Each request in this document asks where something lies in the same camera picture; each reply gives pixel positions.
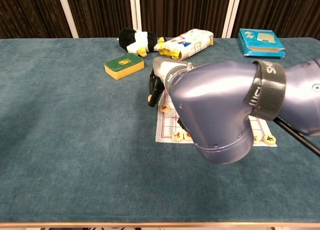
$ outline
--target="blue box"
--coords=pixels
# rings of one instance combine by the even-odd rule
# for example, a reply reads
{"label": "blue box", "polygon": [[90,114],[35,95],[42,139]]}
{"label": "blue box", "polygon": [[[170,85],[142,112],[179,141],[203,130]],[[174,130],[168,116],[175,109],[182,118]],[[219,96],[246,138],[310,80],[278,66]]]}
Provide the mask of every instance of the blue box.
{"label": "blue box", "polygon": [[240,28],[238,39],[246,56],[284,57],[286,54],[284,46],[272,30]]}

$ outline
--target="round game piece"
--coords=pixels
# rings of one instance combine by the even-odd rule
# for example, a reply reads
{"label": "round game piece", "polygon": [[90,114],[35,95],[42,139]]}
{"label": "round game piece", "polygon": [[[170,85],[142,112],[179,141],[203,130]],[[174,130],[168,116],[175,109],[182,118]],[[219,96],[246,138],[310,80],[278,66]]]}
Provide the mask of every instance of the round game piece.
{"label": "round game piece", "polygon": [[170,111],[170,106],[168,106],[167,104],[163,104],[162,106],[160,106],[160,112],[162,113],[169,113]]}
{"label": "round game piece", "polygon": [[192,138],[190,136],[190,133],[184,133],[183,134],[183,138],[186,140],[186,141],[192,141]]}
{"label": "round game piece", "polygon": [[271,135],[271,134],[267,134],[263,137],[263,141],[265,142],[265,144],[268,144],[268,145],[273,145],[276,143],[276,138],[275,136]]}
{"label": "round game piece", "polygon": [[261,140],[261,137],[260,137],[260,136],[254,136],[254,137],[253,137],[253,143],[254,143],[254,144],[260,143],[260,140]]}
{"label": "round game piece", "polygon": [[184,135],[181,132],[174,132],[172,134],[172,140],[174,142],[181,142],[184,139]]}

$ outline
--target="stuffed toy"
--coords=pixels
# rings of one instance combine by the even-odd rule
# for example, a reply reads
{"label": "stuffed toy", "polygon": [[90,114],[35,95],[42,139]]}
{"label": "stuffed toy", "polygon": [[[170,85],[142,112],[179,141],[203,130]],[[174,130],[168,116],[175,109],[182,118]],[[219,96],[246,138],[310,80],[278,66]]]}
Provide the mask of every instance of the stuffed toy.
{"label": "stuffed toy", "polygon": [[119,45],[128,53],[138,54],[142,57],[147,55],[147,52],[159,50],[159,44],[164,43],[165,38],[161,37],[157,40],[155,34],[147,31],[135,31],[131,28],[124,28],[120,31]]}

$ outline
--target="yellow sponge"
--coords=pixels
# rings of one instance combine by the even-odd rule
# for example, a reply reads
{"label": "yellow sponge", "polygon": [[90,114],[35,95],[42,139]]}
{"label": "yellow sponge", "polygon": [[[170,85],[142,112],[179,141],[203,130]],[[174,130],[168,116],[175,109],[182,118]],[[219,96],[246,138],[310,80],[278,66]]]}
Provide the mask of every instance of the yellow sponge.
{"label": "yellow sponge", "polygon": [[135,73],[144,67],[144,60],[132,53],[104,63],[106,73],[116,80]]}

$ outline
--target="black strap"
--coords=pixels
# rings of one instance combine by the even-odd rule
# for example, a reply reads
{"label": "black strap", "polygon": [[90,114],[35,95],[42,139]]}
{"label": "black strap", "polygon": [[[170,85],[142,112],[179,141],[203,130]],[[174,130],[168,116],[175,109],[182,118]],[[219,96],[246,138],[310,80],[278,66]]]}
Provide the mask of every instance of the black strap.
{"label": "black strap", "polygon": [[256,60],[258,70],[245,102],[253,106],[250,115],[273,120],[281,111],[286,93],[286,73],[282,65]]}

